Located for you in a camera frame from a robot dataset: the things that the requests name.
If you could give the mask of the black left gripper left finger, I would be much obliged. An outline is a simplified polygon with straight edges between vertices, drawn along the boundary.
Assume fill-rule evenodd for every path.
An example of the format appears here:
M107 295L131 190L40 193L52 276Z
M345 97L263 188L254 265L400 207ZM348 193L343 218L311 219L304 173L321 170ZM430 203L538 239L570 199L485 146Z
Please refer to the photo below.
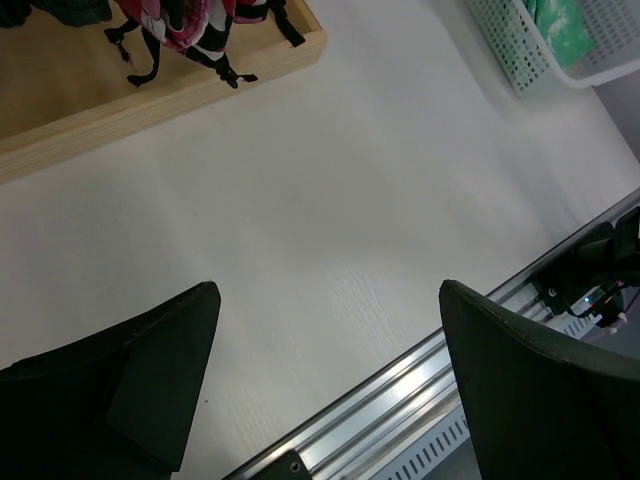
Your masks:
M217 285L1 371L4 479L168 479L218 324Z

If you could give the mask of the pink floral trousers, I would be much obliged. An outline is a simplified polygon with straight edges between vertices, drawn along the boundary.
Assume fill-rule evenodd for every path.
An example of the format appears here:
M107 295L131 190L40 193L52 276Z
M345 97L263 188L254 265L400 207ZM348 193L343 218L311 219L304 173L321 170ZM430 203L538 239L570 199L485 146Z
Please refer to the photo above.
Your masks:
M231 28L235 24L258 24L273 16L280 32L298 47L305 38L289 21L284 1L119 1L124 24L104 34L118 48L123 61L131 60L123 46L127 34L139 29L152 59L146 75L130 75L130 84L141 87L159 71L160 52L167 47L187 59L212 69L231 88L258 80L254 74L238 74L226 55Z

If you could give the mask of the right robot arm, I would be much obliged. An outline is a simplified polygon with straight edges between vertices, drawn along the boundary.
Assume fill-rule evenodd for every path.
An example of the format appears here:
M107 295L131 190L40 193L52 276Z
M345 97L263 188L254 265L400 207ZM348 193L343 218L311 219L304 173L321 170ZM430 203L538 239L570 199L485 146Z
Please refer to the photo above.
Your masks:
M560 294L571 302L598 285L639 285L639 208L604 226L605 236L581 241L561 264Z

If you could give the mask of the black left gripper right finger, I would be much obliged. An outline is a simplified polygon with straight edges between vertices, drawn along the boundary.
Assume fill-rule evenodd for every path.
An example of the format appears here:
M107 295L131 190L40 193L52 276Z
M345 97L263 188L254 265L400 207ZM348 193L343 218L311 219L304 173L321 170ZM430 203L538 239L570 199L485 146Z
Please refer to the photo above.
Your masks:
M522 317L459 281L440 315L485 479L636 479L639 362Z

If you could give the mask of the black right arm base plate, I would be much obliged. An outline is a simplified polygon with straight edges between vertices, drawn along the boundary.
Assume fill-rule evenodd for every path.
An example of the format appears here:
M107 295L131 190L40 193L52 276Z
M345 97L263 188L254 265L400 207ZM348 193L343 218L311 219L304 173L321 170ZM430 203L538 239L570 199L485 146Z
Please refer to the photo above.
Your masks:
M591 289L629 286L635 235L619 220L603 222L544 265L530 280L554 315L568 313Z

